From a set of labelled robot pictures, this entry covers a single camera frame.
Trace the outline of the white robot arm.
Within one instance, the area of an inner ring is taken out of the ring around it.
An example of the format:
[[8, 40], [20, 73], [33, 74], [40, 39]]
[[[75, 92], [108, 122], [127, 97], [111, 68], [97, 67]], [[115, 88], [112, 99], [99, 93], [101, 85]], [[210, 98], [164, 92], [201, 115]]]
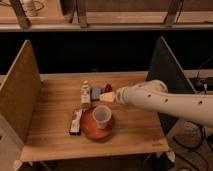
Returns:
[[166, 84], [160, 80], [102, 93], [100, 100], [132, 105], [213, 127], [213, 95], [169, 93]]

